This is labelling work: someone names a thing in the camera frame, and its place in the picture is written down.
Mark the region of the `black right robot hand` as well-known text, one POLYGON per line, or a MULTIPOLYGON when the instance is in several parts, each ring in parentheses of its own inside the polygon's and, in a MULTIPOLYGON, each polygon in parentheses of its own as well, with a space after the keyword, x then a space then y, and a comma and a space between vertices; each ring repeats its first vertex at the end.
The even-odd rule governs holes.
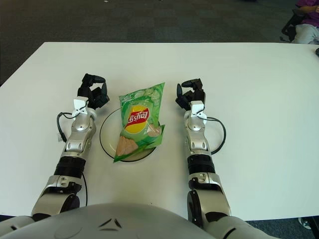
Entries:
POLYGON ((192 79, 183 82, 182 84, 177 84, 176 87, 176 99, 175 102, 186 111, 191 110, 192 101, 202 101, 205 103, 205 92, 202 88, 203 84, 200 78, 192 79), (182 88, 192 88, 192 91, 189 90, 183 93, 182 88))

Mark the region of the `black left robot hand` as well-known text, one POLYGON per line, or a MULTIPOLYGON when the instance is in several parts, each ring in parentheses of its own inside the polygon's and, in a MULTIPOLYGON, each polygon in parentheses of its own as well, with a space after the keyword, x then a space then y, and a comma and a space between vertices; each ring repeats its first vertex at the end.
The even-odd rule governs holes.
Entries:
POLYGON ((105 78, 86 73, 82 79, 82 84, 78 89, 77 96, 87 98, 87 106, 89 108, 94 110, 96 108, 101 108, 110 100, 109 96, 107 95, 107 85, 105 78), (90 88, 97 83, 102 84, 102 87, 96 87, 95 89, 91 90, 90 88))

